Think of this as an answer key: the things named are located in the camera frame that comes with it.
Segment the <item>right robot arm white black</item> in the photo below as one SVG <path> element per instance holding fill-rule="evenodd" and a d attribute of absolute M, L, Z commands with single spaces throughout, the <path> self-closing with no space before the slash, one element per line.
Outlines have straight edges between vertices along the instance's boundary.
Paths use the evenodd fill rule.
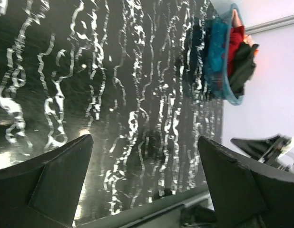
<path fill-rule="evenodd" d="M 252 159 L 294 174 L 294 136 L 278 134 L 265 139 L 232 138 L 230 142 Z"/>

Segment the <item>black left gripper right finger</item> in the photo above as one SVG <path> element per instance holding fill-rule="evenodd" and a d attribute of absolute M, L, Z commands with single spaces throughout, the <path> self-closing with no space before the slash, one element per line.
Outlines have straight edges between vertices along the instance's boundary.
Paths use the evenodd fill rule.
<path fill-rule="evenodd" d="M 294 228 L 294 174 L 201 136 L 198 149 L 219 228 Z"/>

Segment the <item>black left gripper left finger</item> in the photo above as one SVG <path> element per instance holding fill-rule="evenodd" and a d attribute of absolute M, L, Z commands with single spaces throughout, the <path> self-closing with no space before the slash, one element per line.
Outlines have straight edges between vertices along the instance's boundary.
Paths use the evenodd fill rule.
<path fill-rule="evenodd" d="M 70 228 L 93 149 L 90 134 L 0 170 L 0 228 Z"/>

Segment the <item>black t shirt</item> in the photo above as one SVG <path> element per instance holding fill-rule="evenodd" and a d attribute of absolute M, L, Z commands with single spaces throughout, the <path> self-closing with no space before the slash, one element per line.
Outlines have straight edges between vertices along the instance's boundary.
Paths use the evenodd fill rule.
<path fill-rule="evenodd" d="M 255 71 L 256 63 L 254 62 L 254 58 L 258 48 L 258 44 L 250 46 L 245 42 L 241 42 L 239 49 L 235 53 L 232 61 L 234 69 L 231 76 L 229 76 L 229 84 L 237 99 L 244 95 L 245 83 L 251 79 Z"/>

